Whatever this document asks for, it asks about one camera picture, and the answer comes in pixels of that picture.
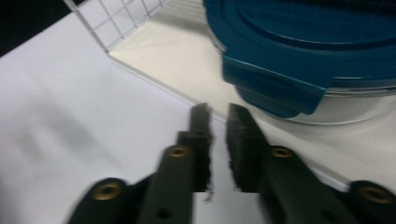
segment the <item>blue container lid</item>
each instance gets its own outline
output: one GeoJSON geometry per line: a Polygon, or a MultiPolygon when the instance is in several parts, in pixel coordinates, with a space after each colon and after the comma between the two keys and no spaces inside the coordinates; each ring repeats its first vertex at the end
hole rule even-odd
{"type": "Polygon", "coordinates": [[[396,86],[392,0],[205,0],[224,79],[264,110],[312,114],[328,89],[396,86]]]}

